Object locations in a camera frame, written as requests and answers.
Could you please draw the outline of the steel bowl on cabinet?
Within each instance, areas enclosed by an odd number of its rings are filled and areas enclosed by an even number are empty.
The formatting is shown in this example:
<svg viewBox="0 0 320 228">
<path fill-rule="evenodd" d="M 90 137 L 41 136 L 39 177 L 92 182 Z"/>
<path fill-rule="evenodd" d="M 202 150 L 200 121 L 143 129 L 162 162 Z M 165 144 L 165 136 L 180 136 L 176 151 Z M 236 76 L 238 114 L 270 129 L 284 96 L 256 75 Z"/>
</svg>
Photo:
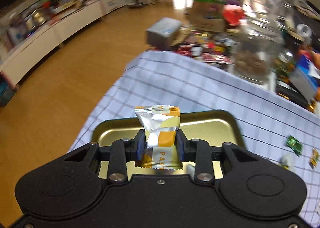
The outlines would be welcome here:
<svg viewBox="0 0 320 228">
<path fill-rule="evenodd" d="M 28 30 L 35 30 L 44 23 L 46 23 L 47 17 L 44 13 L 43 9 L 36 9 L 34 12 L 32 12 L 26 19 L 25 24 L 27 26 Z"/>
</svg>

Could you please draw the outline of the gold metal tin tray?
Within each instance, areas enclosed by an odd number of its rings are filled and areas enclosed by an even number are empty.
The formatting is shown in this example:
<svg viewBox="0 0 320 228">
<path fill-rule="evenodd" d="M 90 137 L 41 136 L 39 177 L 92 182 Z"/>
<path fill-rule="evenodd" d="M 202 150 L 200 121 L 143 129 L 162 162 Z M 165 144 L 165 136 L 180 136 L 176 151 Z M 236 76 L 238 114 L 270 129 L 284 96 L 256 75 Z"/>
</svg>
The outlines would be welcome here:
<svg viewBox="0 0 320 228">
<path fill-rule="evenodd" d="M 206 140 L 211 146 L 220 147 L 224 142 L 232 142 L 246 148 L 236 119 L 227 111 L 212 110 L 206 112 L 184 113 L 180 117 L 180 129 L 188 139 Z M 121 138 L 132 139 L 143 127 L 135 118 L 107 120 L 100 123 L 92 133 L 91 141 L 101 147 L 110 146 Z M 194 173 L 195 164 L 185 162 L 182 169 L 160 170 L 136 167 L 134 162 L 128 162 L 127 175 L 181 175 Z"/>
</svg>

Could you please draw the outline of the large glass cookie jar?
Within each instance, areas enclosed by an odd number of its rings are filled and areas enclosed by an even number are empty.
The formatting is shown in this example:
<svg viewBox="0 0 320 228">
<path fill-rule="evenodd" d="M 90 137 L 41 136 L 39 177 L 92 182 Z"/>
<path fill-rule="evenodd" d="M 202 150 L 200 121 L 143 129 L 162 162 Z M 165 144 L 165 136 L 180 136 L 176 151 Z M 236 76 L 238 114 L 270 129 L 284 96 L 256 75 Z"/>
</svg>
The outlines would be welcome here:
<svg viewBox="0 0 320 228">
<path fill-rule="evenodd" d="M 278 25 L 278 8 L 284 0 L 249 0 L 251 12 L 240 21 L 235 75 L 263 85 L 268 82 L 274 59 L 283 45 Z"/>
</svg>

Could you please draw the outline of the brown paper tree bag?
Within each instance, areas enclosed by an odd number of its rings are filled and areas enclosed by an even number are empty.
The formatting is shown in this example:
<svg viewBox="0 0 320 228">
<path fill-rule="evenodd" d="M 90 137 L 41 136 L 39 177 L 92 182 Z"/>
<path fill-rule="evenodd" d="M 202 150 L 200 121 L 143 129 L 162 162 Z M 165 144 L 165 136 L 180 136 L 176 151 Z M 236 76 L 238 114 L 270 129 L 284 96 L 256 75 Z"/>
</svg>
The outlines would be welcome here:
<svg viewBox="0 0 320 228">
<path fill-rule="evenodd" d="M 189 21 L 195 28 L 208 32 L 223 32 L 226 23 L 222 12 L 226 0 L 193 0 L 188 10 Z"/>
</svg>

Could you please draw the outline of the dark green candy wrapper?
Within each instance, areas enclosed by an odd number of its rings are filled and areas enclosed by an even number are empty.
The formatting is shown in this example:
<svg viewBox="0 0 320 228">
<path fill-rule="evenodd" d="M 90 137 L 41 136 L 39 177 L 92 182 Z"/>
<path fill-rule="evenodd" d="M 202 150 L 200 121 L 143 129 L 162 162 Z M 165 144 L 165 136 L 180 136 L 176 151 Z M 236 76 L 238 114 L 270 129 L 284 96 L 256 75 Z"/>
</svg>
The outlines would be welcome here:
<svg viewBox="0 0 320 228">
<path fill-rule="evenodd" d="M 291 150 L 293 150 L 296 156 L 301 156 L 303 151 L 303 144 L 300 141 L 298 141 L 295 137 L 291 135 L 288 136 L 285 145 L 286 147 L 289 147 Z"/>
</svg>

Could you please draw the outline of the white long tv cabinet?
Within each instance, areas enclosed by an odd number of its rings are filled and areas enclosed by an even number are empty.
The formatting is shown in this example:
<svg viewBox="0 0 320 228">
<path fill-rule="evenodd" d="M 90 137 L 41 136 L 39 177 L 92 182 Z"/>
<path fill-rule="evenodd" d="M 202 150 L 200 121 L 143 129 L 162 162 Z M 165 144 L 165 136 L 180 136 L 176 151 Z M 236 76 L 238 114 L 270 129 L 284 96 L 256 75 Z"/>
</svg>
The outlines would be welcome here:
<svg viewBox="0 0 320 228">
<path fill-rule="evenodd" d="M 1 63 L 2 76 L 15 87 L 53 49 L 103 15 L 101 1 L 93 0 L 53 23 L 44 24 L 8 53 Z"/>
</svg>

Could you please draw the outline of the yellow white pastry packet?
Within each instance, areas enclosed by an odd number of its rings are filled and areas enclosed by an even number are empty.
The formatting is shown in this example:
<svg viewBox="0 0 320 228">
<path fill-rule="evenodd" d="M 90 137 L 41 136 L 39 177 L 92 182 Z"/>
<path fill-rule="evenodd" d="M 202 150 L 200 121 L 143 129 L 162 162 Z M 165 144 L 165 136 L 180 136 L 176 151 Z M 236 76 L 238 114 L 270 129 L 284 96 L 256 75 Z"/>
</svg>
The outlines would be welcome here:
<svg viewBox="0 0 320 228">
<path fill-rule="evenodd" d="M 180 109 L 175 106 L 139 106 L 135 114 L 144 128 L 144 152 L 136 167 L 177 170 L 182 169 L 175 145 L 180 127 Z"/>
</svg>

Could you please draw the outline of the blue white tissue box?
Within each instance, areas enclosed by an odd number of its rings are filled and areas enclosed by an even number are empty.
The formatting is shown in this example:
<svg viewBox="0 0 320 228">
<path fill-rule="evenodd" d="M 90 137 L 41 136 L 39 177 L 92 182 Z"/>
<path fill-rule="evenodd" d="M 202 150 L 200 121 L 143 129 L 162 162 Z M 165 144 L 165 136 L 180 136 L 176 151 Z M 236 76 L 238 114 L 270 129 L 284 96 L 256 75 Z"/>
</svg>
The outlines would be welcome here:
<svg viewBox="0 0 320 228">
<path fill-rule="evenodd" d="M 291 84 L 301 93 L 306 101 L 319 100 L 319 69 L 307 57 L 302 55 L 289 76 Z"/>
</svg>

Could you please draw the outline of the white blue checked tablecloth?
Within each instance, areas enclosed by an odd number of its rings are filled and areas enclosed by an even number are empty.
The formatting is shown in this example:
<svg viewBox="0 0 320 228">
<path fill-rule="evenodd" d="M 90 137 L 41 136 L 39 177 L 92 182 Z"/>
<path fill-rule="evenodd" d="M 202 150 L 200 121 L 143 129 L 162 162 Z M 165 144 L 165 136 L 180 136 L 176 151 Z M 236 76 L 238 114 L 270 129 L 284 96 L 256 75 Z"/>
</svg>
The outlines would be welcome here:
<svg viewBox="0 0 320 228">
<path fill-rule="evenodd" d="M 312 151 L 319 150 L 319 117 L 255 84 L 173 52 L 146 51 L 131 61 L 93 109 L 72 149 L 88 143 L 99 123 L 134 117 L 136 106 L 154 104 L 177 106 L 182 113 L 228 111 L 247 148 L 273 162 L 292 153 L 286 139 L 296 138 L 303 151 L 293 160 L 294 170 L 308 189 L 300 215 L 319 226 L 319 168 L 309 164 Z"/>
</svg>

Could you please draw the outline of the gold wrapped candy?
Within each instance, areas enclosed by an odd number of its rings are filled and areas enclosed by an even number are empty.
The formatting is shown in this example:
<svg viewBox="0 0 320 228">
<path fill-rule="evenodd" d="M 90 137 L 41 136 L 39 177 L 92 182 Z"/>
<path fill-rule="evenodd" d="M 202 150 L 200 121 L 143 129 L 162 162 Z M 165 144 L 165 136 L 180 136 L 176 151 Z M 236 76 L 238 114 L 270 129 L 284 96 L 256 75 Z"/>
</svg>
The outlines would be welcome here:
<svg viewBox="0 0 320 228">
<path fill-rule="evenodd" d="M 311 166 L 312 169 L 317 167 L 317 164 L 319 162 L 319 153 L 317 149 L 313 148 L 312 149 L 312 155 L 310 157 L 309 165 Z"/>
</svg>

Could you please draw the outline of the grey cardboard box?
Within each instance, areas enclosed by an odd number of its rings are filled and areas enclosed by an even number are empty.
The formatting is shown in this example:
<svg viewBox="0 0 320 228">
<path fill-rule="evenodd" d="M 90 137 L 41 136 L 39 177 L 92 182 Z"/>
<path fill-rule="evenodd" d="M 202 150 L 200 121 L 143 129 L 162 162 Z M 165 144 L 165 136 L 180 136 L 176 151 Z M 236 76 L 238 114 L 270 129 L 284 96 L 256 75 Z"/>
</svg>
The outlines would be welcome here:
<svg viewBox="0 0 320 228">
<path fill-rule="evenodd" d="M 177 19 L 163 17 L 146 29 L 146 43 L 160 50 L 169 50 L 182 25 Z"/>
</svg>

